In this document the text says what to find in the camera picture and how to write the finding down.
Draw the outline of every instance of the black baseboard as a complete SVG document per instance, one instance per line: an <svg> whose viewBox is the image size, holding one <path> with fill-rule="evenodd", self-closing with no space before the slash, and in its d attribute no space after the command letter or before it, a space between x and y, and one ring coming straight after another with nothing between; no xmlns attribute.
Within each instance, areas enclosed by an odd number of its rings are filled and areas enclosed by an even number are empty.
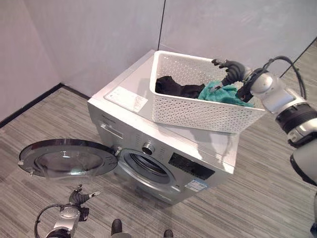
<svg viewBox="0 0 317 238"><path fill-rule="evenodd" d="M58 89L60 89L61 87L63 87L64 85L62 83L59 83L58 85L54 86L53 88L51 88L50 90L46 91L45 93L43 93L41 96L37 97L36 99L34 99L33 101L29 102L28 104L26 104L24 107L22 107L21 109L17 110L16 112L12 113L10 116L8 116L6 119L4 119L3 121L0 122L0 128L5 126L6 124L8 124L10 121L12 121L13 119L15 119L16 117L18 117L19 115L21 115L22 113L24 113L26 110L30 109L31 107L33 107L35 104L37 104L38 102L40 102L41 100L43 100L44 98L46 98L47 96L49 96L50 94L52 94L53 92L57 91Z"/></svg>
<svg viewBox="0 0 317 238"><path fill-rule="evenodd" d="M86 100L90 99L90 97L88 97L86 94L78 92L76 89L70 88L67 85L64 85L63 88L67 89L69 92L72 92L72 93L74 93L74 94L76 94L76 95L78 95L78 96L80 96L80 97L82 97L82 98L84 98Z"/></svg>
<svg viewBox="0 0 317 238"><path fill-rule="evenodd" d="M41 96L37 97L36 99L34 99L33 101L29 102L28 104L26 104L24 107L22 107L21 109L17 110L16 112L12 113L10 116L8 116L6 119L4 119L3 121L0 121L0 128L5 126L6 124L8 124L10 121L12 121L13 119L17 118L19 115L21 115L22 113L24 113L26 110L30 109L31 107L33 107L35 104L39 103L41 100L43 100L44 98L46 98L47 96L49 96L50 94L52 94L53 92L57 91L58 89L60 89L61 87L67 89L68 91L88 100L90 99L90 97L88 97L87 95L78 92L75 89L72 89L68 86L65 86L62 83L59 83L58 85L54 86L53 88L51 88L50 90L46 91L45 93L43 93Z"/></svg>

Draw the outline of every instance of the shoe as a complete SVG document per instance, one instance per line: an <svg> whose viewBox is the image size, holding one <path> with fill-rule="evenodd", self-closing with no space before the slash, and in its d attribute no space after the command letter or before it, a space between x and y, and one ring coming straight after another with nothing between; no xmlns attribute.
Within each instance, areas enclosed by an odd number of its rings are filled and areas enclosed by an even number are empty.
<svg viewBox="0 0 317 238"><path fill-rule="evenodd" d="M115 219L111 226L111 235L122 232L122 222L120 219Z"/></svg>
<svg viewBox="0 0 317 238"><path fill-rule="evenodd" d="M164 232L164 236L163 236L163 237L164 237L164 238L173 238L174 235L173 235L172 230L166 230L166 231Z"/></svg>

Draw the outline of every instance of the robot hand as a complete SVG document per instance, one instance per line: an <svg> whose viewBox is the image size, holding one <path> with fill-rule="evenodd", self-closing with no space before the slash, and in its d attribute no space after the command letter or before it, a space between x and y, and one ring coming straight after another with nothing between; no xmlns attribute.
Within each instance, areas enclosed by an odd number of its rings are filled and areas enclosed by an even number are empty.
<svg viewBox="0 0 317 238"><path fill-rule="evenodd" d="M81 204L87 202L87 200L89 200L90 198L101 194L101 192L99 191L91 193L91 194L81 194L80 193L81 190L82 190L82 185L80 184L75 188L75 190L69 196L68 202L70 204L75 204L80 206Z"/></svg>
<svg viewBox="0 0 317 238"><path fill-rule="evenodd" d="M238 81L243 81L246 73L246 68L239 62L220 59L214 59L211 61L215 66L219 65L219 68L228 68L226 77L221 81L221 86L226 86Z"/></svg>

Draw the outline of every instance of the wood-grain floor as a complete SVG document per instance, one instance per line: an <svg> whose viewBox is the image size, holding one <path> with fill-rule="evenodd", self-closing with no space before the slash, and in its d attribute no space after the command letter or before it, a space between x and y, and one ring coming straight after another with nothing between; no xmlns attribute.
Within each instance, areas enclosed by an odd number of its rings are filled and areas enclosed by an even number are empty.
<svg viewBox="0 0 317 238"><path fill-rule="evenodd" d="M317 105L317 45L296 63ZM294 73L284 75L297 88ZM71 186L30 177L18 168L18 154L30 143L52 138L78 138L101 142L89 118L86 100L62 88L0 129L0 237L33 237L37 213L53 203L65 203ZM110 237L113 219L136 238L162 237L172 229L175 237L189 238L306 238L314 221L313 199L317 188L293 171L292 148L286 136L266 115L245 130L239 143L235 174L174 206L128 187L113 174L99 176L84 190L100 190L86 205L87 222L80 223L77 238ZM43 215L40 235L45 236L57 209Z"/></svg>

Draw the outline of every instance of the label sticker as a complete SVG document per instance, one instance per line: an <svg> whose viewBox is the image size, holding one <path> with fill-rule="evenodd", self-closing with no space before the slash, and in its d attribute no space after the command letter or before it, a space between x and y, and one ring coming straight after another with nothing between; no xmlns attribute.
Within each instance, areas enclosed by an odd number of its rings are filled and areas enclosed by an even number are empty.
<svg viewBox="0 0 317 238"><path fill-rule="evenodd" d="M148 101L148 99L122 88L121 86L116 87L111 93L106 95L106 99L137 113Z"/></svg>
<svg viewBox="0 0 317 238"><path fill-rule="evenodd" d="M191 182L189 182L188 184L186 184L185 187L187 187L195 192L199 192L201 190L206 189L208 187L208 185L204 182L201 182L197 179L194 179Z"/></svg>

